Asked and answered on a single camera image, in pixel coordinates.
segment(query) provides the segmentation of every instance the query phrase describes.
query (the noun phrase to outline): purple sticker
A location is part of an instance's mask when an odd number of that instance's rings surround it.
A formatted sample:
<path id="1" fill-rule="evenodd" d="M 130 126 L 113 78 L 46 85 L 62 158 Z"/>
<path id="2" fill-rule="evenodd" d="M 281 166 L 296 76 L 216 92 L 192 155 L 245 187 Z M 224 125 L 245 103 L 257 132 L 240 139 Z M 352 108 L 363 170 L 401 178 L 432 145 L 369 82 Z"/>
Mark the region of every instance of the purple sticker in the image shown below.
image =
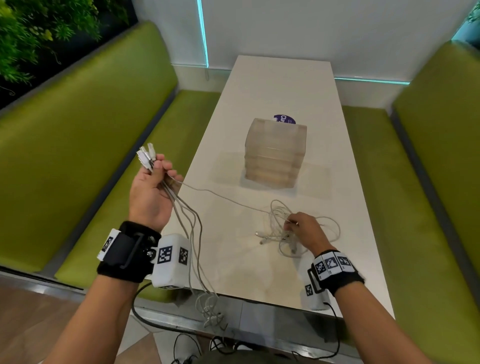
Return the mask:
<path id="1" fill-rule="evenodd" d="M 293 118 L 289 117 L 288 115 L 275 115 L 275 120 L 278 122 L 286 122 L 287 124 L 296 124 Z"/>

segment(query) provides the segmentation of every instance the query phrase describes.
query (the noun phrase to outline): wrist strap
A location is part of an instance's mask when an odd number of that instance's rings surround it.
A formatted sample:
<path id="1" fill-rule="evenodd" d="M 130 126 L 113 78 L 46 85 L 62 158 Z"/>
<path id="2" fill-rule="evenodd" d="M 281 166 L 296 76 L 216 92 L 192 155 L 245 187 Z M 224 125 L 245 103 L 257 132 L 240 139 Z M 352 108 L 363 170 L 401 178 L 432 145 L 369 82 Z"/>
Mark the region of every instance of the wrist strap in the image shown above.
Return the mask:
<path id="1" fill-rule="evenodd" d="M 323 290 L 329 290 L 335 296 L 336 291 L 352 282 L 365 283 L 347 256 L 338 250 L 327 250 L 318 255 L 309 269 L 310 280 L 315 280 Z"/>
<path id="2" fill-rule="evenodd" d="M 161 235 L 144 225 L 125 221 L 120 230 L 112 229 L 97 258 L 101 261 L 97 273 L 141 283 L 153 271 L 156 251 Z"/>

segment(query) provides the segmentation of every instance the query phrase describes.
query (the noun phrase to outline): green backrest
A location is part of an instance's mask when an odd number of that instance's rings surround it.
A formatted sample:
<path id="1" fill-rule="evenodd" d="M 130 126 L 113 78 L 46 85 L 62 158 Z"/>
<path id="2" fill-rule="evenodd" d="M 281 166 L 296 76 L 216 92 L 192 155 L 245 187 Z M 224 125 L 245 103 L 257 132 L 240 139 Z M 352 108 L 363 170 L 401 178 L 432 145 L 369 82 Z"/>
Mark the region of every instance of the green backrest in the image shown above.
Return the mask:
<path id="1" fill-rule="evenodd" d="M 143 23 L 2 112 L 0 265 L 43 268 L 176 84 Z"/>
<path id="2" fill-rule="evenodd" d="M 480 53 L 444 44 L 394 107 L 480 274 Z"/>

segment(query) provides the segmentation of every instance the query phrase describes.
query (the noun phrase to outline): green cushion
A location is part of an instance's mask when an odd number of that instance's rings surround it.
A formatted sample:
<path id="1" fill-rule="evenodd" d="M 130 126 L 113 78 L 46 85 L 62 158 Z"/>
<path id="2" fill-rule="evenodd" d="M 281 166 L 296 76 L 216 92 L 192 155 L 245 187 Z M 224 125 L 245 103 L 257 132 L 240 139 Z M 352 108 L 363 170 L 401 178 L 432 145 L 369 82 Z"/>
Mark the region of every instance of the green cushion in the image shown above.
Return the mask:
<path id="1" fill-rule="evenodd" d="M 480 315 L 382 109 L 343 107 L 397 323 L 432 359 L 480 363 Z"/>
<path id="2" fill-rule="evenodd" d="M 446 43 L 394 107 L 480 275 L 480 52 Z"/>
<path id="3" fill-rule="evenodd" d="M 3 112 L 0 265 L 44 267 L 176 83 L 144 23 Z"/>
<path id="4" fill-rule="evenodd" d="M 157 152 L 164 153 L 174 168 L 185 175 L 219 97 L 220 94 L 212 92 L 180 91 L 146 143 L 153 143 Z M 137 159 L 130 163 L 58 270 L 55 275 L 58 280 L 82 288 L 92 284 L 98 265 L 96 255 L 110 230 L 128 217 L 130 185 L 139 168 Z M 168 301 L 172 292 L 149 287 L 141 297 Z"/>

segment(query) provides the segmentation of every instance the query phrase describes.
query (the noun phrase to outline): plastic container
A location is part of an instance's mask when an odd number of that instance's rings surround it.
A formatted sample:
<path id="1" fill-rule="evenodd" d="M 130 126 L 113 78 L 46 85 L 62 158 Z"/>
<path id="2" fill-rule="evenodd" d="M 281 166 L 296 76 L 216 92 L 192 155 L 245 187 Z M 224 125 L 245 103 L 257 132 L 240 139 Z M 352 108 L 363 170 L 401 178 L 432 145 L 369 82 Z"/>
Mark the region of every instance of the plastic container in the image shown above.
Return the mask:
<path id="1" fill-rule="evenodd" d="M 305 125 L 254 119 L 245 141 L 245 178 L 272 188 L 292 188 L 306 144 Z"/>

